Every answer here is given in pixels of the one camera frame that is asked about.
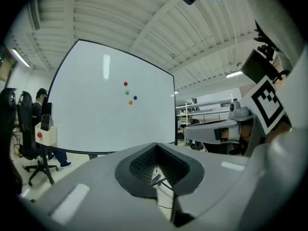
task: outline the jeans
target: jeans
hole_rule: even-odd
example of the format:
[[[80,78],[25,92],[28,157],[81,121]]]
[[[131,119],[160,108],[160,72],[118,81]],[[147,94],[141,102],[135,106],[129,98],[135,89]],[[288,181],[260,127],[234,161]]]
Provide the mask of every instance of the jeans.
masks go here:
[[[65,163],[67,161],[67,155],[66,152],[60,152],[56,150],[48,150],[48,157],[51,157],[51,154],[54,154],[54,156],[57,158],[60,164]]]

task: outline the wall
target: wall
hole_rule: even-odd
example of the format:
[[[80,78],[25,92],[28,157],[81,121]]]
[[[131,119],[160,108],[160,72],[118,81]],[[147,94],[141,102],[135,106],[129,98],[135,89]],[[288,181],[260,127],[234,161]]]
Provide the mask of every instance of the wall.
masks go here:
[[[40,88],[49,90],[55,72],[47,72],[42,70],[33,70],[27,82],[24,85],[24,90],[29,92],[32,100],[35,100],[37,91]]]
[[[17,88],[15,91],[16,101],[19,99],[22,91],[29,92],[32,101],[34,101],[36,93],[40,88],[49,90],[54,74],[55,71],[34,70],[18,62],[12,73],[8,87]]]
[[[9,88],[16,88],[17,90],[15,91],[15,96],[16,96],[16,101],[18,101],[24,86],[32,73],[33,69],[25,66],[21,62],[17,62],[17,65],[15,66],[11,78],[8,83]]]

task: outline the white box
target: white box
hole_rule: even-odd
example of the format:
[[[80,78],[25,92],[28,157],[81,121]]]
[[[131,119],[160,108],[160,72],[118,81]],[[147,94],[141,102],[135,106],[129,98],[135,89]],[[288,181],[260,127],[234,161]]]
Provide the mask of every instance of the white box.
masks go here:
[[[40,123],[35,126],[35,141],[37,143],[51,146],[57,143],[57,127],[50,127],[49,131],[40,129]]]

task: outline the black panel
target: black panel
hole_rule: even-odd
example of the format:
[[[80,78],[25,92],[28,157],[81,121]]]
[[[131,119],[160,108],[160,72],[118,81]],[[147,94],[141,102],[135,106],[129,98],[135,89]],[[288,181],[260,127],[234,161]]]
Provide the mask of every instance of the black panel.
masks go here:
[[[255,83],[258,83],[265,75],[271,80],[279,75],[273,65],[255,50],[252,50],[241,71]]]
[[[215,139],[217,141],[220,141],[221,140],[221,128],[214,129],[214,134],[215,134]]]
[[[155,143],[123,159],[116,167],[115,177],[131,195],[157,198],[156,189],[151,186],[156,165],[175,196],[192,193],[204,177],[204,169],[197,160]]]

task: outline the floor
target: floor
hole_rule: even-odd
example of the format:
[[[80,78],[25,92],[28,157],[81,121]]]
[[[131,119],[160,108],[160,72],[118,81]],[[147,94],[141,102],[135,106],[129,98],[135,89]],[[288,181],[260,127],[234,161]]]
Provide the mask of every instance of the floor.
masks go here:
[[[67,153],[67,158],[68,158],[67,161],[72,162],[73,164],[69,168],[61,169],[60,164],[56,159],[52,159],[50,162],[48,162],[49,165],[57,165],[59,168],[59,171],[56,171],[54,168],[51,169],[51,175],[55,183],[89,160],[89,156],[85,154]],[[47,176],[44,173],[39,172],[32,179],[31,182],[33,185],[32,187],[30,187],[28,185],[28,179],[31,176],[33,170],[31,170],[30,172],[27,172],[25,169],[23,169],[23,166],[36,165],[37,161],[36,160],[29,161],[25,159],[24,157],[20,158],[18,155],[14,154],[13,149],[11,149],[11,159],[24,182],[21,196],[28,200],[39,199],[42,196],[42,194],[51,187],[51,184]],[[156,177],[158,174],[161,175],[160,179],[164,178],[164,175],[161,172],[160,168],[156,168],[154,170],[153,178]],[[161,210],[162,214],[168,220],[170,220],[171,210],[172,210],[173,192],[164,185],[160,185],[160,186],[156,185],[155,188],[157,189],[157,193],[158,193],[158,207]]]

